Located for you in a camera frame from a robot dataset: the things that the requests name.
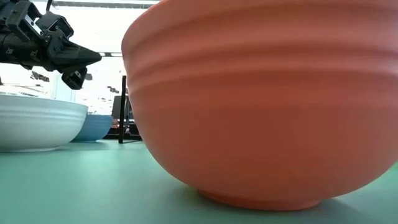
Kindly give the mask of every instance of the cable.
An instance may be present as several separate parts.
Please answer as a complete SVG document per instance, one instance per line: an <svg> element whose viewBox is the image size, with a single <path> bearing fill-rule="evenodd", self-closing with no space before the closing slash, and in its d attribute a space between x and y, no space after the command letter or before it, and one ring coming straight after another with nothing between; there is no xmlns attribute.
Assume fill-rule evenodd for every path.
<svg viewBox="0 0 398 224"><path fill-rule="evenodd" d="M47 7L45 8L45 10L46 10L47 12L48 12L48 11L50 10L50 8L51 8L52 1L53 1L53 0L48 0L48 1L47 1Z"/></svg>

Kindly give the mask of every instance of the metal stand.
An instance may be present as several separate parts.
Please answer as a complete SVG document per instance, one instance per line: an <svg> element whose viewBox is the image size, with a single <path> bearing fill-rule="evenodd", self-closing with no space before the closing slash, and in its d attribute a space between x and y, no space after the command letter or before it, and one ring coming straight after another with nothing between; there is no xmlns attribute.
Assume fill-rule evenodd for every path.
<svg viewBox="0 0 398 224"><path fill-rule="evenodd" d="M124 143L124 140L135 140L141 141L141 135L137 129L135 123L131 123L130 120L133 119L131 116L131 106L127 93L127 77L122 78L122 94L121 96L115 96L115 101L113 105L113 118L119 118L119 127L117 129L112 128L105 139L117 139L120 144Z"/></svg>
<svg viewBox="0 0 398 224"><path fill-rule="evenodd" d="M120 104L120 122L119 122L119 144L123 144L124 139L124 111L126 110L126 85L127 85L127 76L123 75L122 78L122 100Z"/></svg>

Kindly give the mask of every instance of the black pole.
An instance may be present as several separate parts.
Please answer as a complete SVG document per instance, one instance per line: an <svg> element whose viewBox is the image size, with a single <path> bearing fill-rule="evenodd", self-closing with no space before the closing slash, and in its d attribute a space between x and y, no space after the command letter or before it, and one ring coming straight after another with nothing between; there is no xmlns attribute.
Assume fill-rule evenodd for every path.
<svg viewBox="0 0 398 224"><path fill-rule="evenodd" d="M128 128L130 130L130 101L129 101L129 97L127 97L126 99L126 108L124 109L126 111L126 128Z"/></svg>
<svg viewBox="0 0 398 224"><path fill-rule="evenodd" d="M122 77L122 98L120 100L120 122L119 122L119 144L123 144L124 139L124 111L126 110L126 79L127 77L123 75Z"/></svg>

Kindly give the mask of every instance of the blue bowl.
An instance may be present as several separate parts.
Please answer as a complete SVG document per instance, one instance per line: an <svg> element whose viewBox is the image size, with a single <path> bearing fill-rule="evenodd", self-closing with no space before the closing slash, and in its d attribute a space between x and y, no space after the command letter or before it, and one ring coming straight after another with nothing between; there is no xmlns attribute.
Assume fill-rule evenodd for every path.
<svg viewBox="0 0 398 224"><path fill-rule="evenodd" d="M83 127L73 141L103 139L111 129L112 121L112 116L88 114Z"/></svg>

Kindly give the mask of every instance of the white bowl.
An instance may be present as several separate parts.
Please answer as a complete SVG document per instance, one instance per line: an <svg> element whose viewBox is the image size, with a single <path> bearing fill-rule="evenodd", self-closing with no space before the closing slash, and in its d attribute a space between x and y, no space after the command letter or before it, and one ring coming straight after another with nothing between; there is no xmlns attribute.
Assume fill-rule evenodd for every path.
<svg viewBox="0 0 398 224"><path fill-rule="evenodd" d="M72 141L88 107L76 103L0 95L0 152L49 151Z"/></svg>

